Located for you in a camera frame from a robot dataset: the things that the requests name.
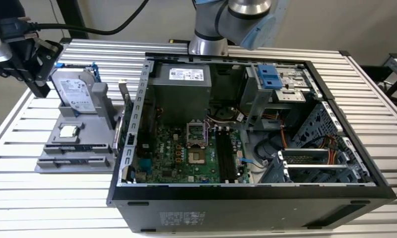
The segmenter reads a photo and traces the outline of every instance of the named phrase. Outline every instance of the blue clip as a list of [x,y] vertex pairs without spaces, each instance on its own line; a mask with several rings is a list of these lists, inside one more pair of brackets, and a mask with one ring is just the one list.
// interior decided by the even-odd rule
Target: blue clip
[[62,67],[65,67],[65,64],[63,64],[63,63],[55,63],[55,64],[54,64],[54,67],[55,67],[55,68],[62,68]]
[[247,160],[247,159],[245,159],[245,158],[239,158],[239,161],[242,161],[242,162],[245,162],[245,163],[253,163],[251,160]]
[[262,80],[262,88],[265,89],[281,89],[282,82],[278,77],[277,69],[273,65],[257,65],[257,76]]
[[91,68],[94,71],[94,82],[101,83],[101,78],[99,78],[99,72],[98,72],[98,66],[95,65],[95,62],[91,64]]

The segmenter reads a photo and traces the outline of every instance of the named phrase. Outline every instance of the power cable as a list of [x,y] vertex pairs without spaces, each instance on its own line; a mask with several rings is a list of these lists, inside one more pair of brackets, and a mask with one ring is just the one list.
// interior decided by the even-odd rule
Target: power cable
[[[54,11],[54,5],[53,5],[53,2],[51,0],[47,0],[50,2],[50,6],[51,6],[51,11],[53,11],[53,15],[54,15],[54,19],[55,19],[55,22],[59,24],[58,20],[57,20],[57,16],[55,16],[55,11]],[[59,29],[61,31],[61,35],[62,35],[62,38],[65,38],[65,33],[63,33],[63,30]]]
[[30,27],[31,27],[33,30],[37,30],[37,31],[45,30],[45,29],[65,29],[65,30],[71,30],[71,31],[87,32],[87,33],[97,34],[97,35],[103,35],[103,36],[114,35],[118,32],[121,32],[121,30],[129,25],[131,20],[139,14],[139,12],[141,12],[142,8],[145,7],[147,1],[149,0],[142,1],[139,7],[135,9],[134,13],[130,15],[127,20],[114,30],[110,30],[110,31],[101,31],[101,30],[97,30],[97,29],[93,29],[93,28],[73,26],[73,25],[66,25],[66,24],[47,24],[47,23],[30,23]]

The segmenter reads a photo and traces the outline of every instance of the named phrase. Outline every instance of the wire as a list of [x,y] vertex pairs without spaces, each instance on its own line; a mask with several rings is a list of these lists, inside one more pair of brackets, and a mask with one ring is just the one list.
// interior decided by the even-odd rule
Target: wire
[[326,137],[323,138],[323,142],[321,143],[319,147],[318,148],[323,148],[325,146],[325,143],[326,143]]
[[247,160],[245,158],[239,158],[238,160],[245,162],[245,163],[253,164],[259,169],[265,169],[265,167],[261,167],[258,164],[255,164],[253,160]]
[[219,124],[222,124],[222,123],[231,123],[231,122],[235,122],[235,120],[225,120],[225,119],[214,119],[214,118],[211,118],[211,116],[210,115],[206,115],[206,118],[209,118],[213,122],[215,122],[215,123],[219,123]]
[[326,164],[330,164],[330,150],[327,150],[327,163]]
[[[54,15],[55,22],[59,24],[59,22],[58,22],[58,20],[57,20],[57,16],[55,16],[55,11],[54,11],[54,5],[53,5],[53,2],[51,2],[51,0],[47,0],[47,1],[50,2],[50,6],[51,6],[51,11],[53,11],[53,15]],[[65,38],[63,30],[59,29],[59,31],[61,31],[61,36],[62,36],[62,38]]]
[[66,29],[66,30],[87,32],[87,33],[97,34],[97,35],[103,35],[103,36],[114,35],[129,25],[131,20],[139,14],[139,12],[141,12],[142,8],[145,7],[147,1],[149,0],[142,1],[139,7],[135,9],[134,13],[130,15],[127,20],[119,25],[119,27],[117,27],[114,30],[110,30],[110,31],[101,31],[101,30],[97,30],[97,29],[93,29],[93,28],[79,27],[79,26],[73,26],[73,25],[66,25],[66,24],[38,24],[38,23],[31,23],[30,26],[31,26],[33,30]]
[[335,155],[337,155],[337,151],[335,151],[335,152],[333,152],[333,156],[331,156],[331,164],[334,164]]
[[302,145],[301,148],[307,148],[313,142],[315,142],[317,140],[322,139],[322,138],[327,138],[330,139],[331,137],[329,135],[322,135],[322,136],[318,136],[317,138],[311,139],[310,141],[307,141],[306,144]]
[[285,142],[285,135],[283,135],[283,120],[281,119],[281,141],[282,141],[282,146],[286,149],[286,142]]

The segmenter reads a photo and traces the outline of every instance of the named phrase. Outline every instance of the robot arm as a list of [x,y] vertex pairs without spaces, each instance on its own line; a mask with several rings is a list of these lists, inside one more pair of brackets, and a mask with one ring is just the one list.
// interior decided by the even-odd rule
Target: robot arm
[[195,5],[190,54],[226,56],[226,40],[247,50],[262,46],[275,23],[270,0],[195,0]]
[[[194,0],[197,5],[194,37],[189,53],[227,55],[229,39],[253,50],[269,37],[274,17],[269,15],[270,0]],[[69,29],[99,35],[118,33],[142,10],[147,0],[127,20],[111,31],[63,24],[27,23],[18,0],[0,0],[0,76],[13,76],[25,82],[35,97],[49,92],[46,79],[54,67],[62,46],[38,38],[39,29]]]

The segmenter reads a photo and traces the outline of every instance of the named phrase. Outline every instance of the orange wire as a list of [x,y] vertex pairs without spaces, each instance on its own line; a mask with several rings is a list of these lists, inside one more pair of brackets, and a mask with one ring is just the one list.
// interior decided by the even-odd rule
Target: orange wire
[[281,141],[283,148],[286,149],[286,142],[285,142],[285,136],[283,136],[283,120],[281,119]]
[[330,150],[327,149],[327,164],[330,163]]
[[323,148],[325,143],[326,143],[326,138],[323,139],[323,142],[322,142],[322,144],[318,146],[318,148]]
[[331,155],[331,159],[330,159],[330,160],[331,160],[331,164],[334,164],[334,162],[335,162],[335,161],[334,161],[334,160],[335,160],[335,155],[337,155],[337,151],[335,151],[335,152],[333,153],[333,155]]

